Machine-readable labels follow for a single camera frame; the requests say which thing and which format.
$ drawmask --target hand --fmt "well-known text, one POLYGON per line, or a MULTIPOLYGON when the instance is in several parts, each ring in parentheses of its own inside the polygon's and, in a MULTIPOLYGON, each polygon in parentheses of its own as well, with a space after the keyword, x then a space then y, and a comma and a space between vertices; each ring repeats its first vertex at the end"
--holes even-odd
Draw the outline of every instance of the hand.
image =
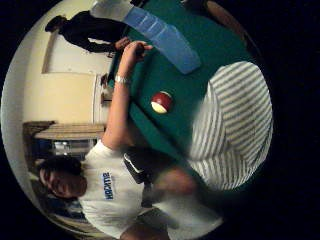
POLYGON ((123 50, 131 42, 130 38, 124 37, 117 41, 114 45, 118 51, 123 50))
POLYGON ((118 75, 127 77, 128 73, 134 68, 137 62, 142 61, 146 50, 153 47, 143 41, 134 41, 128 44, 122 54, 118 75))
POLYGON ((179 167, 173 167, 160 174, 154 187, 172 194, 189 195, 196 191, 197 185, 187 172, 179 167))

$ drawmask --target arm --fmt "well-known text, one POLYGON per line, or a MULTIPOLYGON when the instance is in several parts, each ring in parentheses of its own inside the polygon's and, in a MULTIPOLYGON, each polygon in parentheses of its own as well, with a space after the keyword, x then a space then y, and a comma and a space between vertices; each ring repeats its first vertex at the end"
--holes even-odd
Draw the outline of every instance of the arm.
POLYGON ((120 51, 123 50, 130 43, 130 39, 128 37, 124 37, 115 43, 90 42, 86 37, 82 36, 65 36, 65 39, 74 45, 88 50, 89 52, 96 53, 120 51))
POLYGON ((102 43, 98 44, 90 42, 87 38, 82 36, 64 36, 64 38, 71 44, 77 45, 89 52, 115 52, 116 47, 114 43, 102 43))
MULTIPOLYGON (((118 68, 118 76, 130 78, 135 64, 143 59, 144 54, 138 55, 136 53, 141 47, 143 47, 143 51, 152 48, 145 42, 136 41, 124 49, 118 68)), ((129 100, 129 84, 115 82, 107 129, 102 137, 102 143, 113 150, 117 150, 123 145, 123 139, 127 133, 129 100)))
POLYGON ((134 223, 124 233, 120 240, 170 240, 167 232, 160 232, 142 223, 134 223))

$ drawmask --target wall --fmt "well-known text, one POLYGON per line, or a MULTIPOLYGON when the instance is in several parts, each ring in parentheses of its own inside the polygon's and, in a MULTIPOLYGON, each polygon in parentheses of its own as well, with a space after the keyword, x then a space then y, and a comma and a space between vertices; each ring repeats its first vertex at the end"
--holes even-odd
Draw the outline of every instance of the wall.
POLYGON ((93 0, 65 0, 42 17, 29 32, 26 41, 30 54, 17 53, 24 62, 23 121, 55 120, 60 123, 91 122, 94 76, 90 74, 42 74, 50 34, 44 31, 48 21, 56 15, 69 19, 87 10, 93 0))

